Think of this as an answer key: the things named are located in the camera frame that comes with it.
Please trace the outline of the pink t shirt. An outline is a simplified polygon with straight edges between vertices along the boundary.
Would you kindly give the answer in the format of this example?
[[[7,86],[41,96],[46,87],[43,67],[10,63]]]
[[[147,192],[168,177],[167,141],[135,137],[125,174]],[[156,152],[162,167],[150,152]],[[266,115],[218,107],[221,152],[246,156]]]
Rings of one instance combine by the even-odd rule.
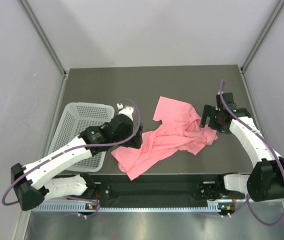
[[[191,104],[183,101],[161,96],[153,120],[160,121],[161,125],[142,134],[139,149],[118,147],[111,152],[120,171],[126,173],[130,180],[177,151],[197,155],[218,139],[217,131],[207,125],[201,127],[200,115]]]

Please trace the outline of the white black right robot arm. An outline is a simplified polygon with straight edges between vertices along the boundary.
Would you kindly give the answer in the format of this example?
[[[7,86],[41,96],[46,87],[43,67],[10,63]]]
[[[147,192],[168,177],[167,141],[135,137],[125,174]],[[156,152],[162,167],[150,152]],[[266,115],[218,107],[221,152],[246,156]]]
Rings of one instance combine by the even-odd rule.
[[[255,202],[284,198],[284,158],[260,139],[251,114],[237,107],[231,92],[217,95],[216,106],[204,105],[200,126],[234,135],[253,166],[251,174],[219,175],[215,185],[219,197],[227,198],[235,191]]]

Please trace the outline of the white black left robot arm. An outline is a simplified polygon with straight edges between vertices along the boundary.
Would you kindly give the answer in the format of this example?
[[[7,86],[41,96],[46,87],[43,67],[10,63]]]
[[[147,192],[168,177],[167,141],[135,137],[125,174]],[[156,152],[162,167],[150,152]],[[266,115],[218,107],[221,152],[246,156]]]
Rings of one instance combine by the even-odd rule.
[[[91,198],[96,184],[88,173],[60,176],[76,163],[106,152],[114,146],[139,149],[142,146],[141,123],[134,128],[130,114],[120,113],[101,126],[89,126],[69,143],[43,159],[10,169],[11,189],[23,211],[44,201],[75,197]]]

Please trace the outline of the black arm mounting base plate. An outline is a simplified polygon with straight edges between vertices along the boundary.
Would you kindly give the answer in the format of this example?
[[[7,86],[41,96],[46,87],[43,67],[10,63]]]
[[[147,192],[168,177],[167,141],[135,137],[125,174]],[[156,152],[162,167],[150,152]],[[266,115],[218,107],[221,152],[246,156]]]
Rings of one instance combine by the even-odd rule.
[[[144,174],[130,180],[124,174],[84,175],[83,196],[104,208],[198,207],[208,201],[243,200],[244,194],[226,190],[220,174]]]

